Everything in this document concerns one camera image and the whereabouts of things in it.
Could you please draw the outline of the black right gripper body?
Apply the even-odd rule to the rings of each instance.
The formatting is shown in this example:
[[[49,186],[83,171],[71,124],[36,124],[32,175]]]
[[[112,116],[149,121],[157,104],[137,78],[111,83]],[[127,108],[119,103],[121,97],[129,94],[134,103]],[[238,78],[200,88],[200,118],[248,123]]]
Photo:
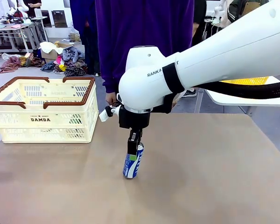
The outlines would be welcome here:
[[[126,129],[143,129],[149,125],[150,109],[142,113],[134,113],[127,110],[123,105],[119,109],[119,127]]]

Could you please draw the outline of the blue drink can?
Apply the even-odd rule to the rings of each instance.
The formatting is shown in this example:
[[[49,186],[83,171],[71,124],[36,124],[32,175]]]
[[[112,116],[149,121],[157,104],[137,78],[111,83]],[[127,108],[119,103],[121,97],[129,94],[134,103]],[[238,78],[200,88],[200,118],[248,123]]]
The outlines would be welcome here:
[[[126,154],[125,163],[123,166],[123,176],[127,179],[133,179],[136,177],[139,167],[141,158],[144,152],[144,144],[140,142],[137,149],[136,155]]]

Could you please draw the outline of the person's right forearm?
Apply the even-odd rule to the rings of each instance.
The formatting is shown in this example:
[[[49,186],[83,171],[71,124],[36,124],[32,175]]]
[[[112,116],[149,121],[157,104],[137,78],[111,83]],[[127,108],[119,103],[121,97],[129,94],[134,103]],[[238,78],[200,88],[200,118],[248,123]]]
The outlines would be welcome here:
[[[116,69],[120,65],[120,60],[117,55],[112,53],[112,49],[105,45],[98,47],[100,72],[103,78],[103,86],[106,93],[118,92],[118,85],[121,75],[117,74]]]

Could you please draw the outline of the cream folding shopping basket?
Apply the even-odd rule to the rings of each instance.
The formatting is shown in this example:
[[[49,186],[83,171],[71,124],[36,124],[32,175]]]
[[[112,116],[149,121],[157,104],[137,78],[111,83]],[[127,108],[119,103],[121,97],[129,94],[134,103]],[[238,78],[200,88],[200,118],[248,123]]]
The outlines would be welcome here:
[[[0,87],[4,143],[89,143],[97,118],[93,77],[14,77]]]

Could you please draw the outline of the yellow plastic basket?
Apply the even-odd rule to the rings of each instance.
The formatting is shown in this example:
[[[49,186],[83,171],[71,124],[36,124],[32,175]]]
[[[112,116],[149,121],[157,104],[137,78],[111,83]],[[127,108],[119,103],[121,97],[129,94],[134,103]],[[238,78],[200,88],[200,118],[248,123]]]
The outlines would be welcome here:
[[[264,85],[268,80],[268,77],[256,77],[256,78],[246,78],[246,79],[233,79],[222,81],[229,84],[239,84],[239,85]]]

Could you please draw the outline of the person's right hand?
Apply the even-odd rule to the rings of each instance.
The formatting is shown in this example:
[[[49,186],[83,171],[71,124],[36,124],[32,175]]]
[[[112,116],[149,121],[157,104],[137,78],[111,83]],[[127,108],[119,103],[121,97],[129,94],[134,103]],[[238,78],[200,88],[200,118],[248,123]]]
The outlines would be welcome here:
[[[117,101],[117,92],[106,93],[105,100],[108,105],[112,105]]]

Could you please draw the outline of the person's left hand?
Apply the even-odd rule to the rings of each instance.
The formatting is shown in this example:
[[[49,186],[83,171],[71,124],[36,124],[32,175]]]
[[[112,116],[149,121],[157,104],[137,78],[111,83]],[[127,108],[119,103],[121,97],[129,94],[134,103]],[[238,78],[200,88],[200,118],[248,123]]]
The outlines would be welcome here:
[[[175,105],[177,104],[177,102],[179,101],[179,99],[180,99],[180,93],[179,94],[177,94],[175,97],[174,97],[174,99],[173,99],[173,102],[172,102],[172,109],[175,107]]]

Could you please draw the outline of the pile of colourful clothes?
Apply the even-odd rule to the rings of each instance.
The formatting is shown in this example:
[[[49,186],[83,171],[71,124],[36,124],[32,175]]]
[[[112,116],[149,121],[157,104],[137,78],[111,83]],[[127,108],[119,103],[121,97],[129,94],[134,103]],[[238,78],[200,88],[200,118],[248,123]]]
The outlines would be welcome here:
[[[76,47],[68,47],[58,54],[54,49],[50,51],[53,53],[42,67],[41,71],[54,72],[56,74],[64,75],[65,77],[80,77],[84,76],[88,71],[88,66],[84,61],[84,54]]]

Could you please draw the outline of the person in purple sweater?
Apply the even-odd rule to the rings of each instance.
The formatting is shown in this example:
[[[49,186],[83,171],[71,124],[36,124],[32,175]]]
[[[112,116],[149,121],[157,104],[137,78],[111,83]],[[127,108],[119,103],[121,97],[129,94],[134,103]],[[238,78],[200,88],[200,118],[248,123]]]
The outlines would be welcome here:
[[[129,50],[153,45],[164,56],[191,46],[195,0],[95,0],[98,47],[121,58],[123,75]]]

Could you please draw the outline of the dark blue coat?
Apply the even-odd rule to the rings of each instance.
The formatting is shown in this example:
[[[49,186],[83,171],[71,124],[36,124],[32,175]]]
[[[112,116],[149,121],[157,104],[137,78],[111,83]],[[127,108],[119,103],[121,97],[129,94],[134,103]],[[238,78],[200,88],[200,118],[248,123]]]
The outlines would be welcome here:
[[[87,73],[100,75],[95,0],[70,0],[73,27],[84,45]]]

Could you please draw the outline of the cardboard box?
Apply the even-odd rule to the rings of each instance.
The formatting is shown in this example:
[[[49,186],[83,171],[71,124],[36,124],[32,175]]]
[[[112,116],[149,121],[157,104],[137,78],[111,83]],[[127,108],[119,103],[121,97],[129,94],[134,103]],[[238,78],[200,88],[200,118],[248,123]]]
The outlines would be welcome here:
[[[52,50],[49,54],[44,53],[41,49],[41,55],[42,58],[44,58],[46,61],[55,61],[57,60],[57,57],[60,56],[62,61],[68,62],[72,61],[73,63],[76,63],[78,59],[84,59],[84,53],[81,52],[79,49],[74,47],[73,44],[67,44],[67,43],[54,43],[56,46],[63,48],[63,52],[61,54],[57,54],[54,50]]]

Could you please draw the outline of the white cloth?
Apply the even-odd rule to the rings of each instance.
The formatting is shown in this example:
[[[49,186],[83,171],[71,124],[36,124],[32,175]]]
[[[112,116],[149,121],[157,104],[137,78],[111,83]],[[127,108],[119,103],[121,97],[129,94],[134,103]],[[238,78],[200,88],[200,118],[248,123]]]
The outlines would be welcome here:
[[[60,48],[51,42],[41,42],[40,49],[46,54],[49,54],[52,50],[54,50],[57,54],[61,54],[63,52],[63,48]]]

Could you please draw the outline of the white side table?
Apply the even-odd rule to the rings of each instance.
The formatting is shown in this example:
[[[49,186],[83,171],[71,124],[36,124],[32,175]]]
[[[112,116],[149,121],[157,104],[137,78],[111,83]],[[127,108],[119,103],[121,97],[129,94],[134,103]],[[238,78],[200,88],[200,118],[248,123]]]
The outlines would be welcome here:
[[[217,105],[221,106],[237,106],[243,113],[252,116],[257,107],[280,107],[280,98],[273,99],[248,99],[239,98],[221,93],[205,90],[210,99]]]

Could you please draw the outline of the checked cloth heap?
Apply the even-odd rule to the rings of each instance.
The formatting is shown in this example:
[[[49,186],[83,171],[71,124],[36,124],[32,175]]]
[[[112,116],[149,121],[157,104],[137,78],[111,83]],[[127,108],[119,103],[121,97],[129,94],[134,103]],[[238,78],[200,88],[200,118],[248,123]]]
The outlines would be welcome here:
[[[26,53],[25,55],[10,55],[2,54],[4,63],[0,66],[0,74],[11,73],[18,70],[21,67],[42,67],[45,62],[35,57],[33,53]]]

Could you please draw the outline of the grey metal table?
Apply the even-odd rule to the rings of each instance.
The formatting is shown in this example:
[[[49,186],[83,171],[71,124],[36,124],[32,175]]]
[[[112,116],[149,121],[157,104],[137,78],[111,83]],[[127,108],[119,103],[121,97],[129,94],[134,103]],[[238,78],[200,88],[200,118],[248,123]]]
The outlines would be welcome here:
[[[0,53],[30,53],[39,49],[41,42],[49,40],[44,19],[47,16],[32,18],[29,24],[23,23],[18,28],[13,24],[0,28]]]

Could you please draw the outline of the dark jacket white stripes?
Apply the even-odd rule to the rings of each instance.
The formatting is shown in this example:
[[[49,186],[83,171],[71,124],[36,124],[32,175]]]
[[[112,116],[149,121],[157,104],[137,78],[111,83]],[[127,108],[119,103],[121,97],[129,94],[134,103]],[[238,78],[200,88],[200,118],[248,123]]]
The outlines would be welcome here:
[[[243,17],[240,15],[241,5],[243,0],[233,0],[233,2],[228,6],[228,19],[231,23]],[[268,3],[269,0],[261,0],[261,5]]]

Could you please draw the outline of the bystander in black shirt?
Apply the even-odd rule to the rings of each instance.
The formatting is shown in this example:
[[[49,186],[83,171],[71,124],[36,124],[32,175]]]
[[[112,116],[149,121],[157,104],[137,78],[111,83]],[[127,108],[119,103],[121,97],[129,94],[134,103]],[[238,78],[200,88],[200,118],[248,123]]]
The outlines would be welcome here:
[[[23,0],[23,2],[29,8],[27,11],[29,17],[35,17],[35,8],[40,9],[42,6],[41,0]]]

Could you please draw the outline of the brown leather apron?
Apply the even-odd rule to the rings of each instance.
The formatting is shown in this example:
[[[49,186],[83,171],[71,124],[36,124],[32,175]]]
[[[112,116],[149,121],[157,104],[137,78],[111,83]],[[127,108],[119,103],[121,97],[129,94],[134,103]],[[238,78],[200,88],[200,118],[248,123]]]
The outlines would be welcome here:
[[[240,15],[246,15],[254,9],[260,7],[261,0],[243,0]]]

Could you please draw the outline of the dark wall panel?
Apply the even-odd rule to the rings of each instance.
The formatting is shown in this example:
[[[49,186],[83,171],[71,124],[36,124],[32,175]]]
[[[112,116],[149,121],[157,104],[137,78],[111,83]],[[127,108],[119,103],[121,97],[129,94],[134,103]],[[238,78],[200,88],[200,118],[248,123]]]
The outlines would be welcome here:
[[[44,27],[51,28],[52,24],[51,24],[51,20],[50,20],[50,16],[49,16],[49,11],[48,10],[42,10],[42,16],[45,17],[42,20],[43,24],[44,24]]]
[[[52,10],[54,26],[56,28],[67,28],[65,13],[63,10]]]

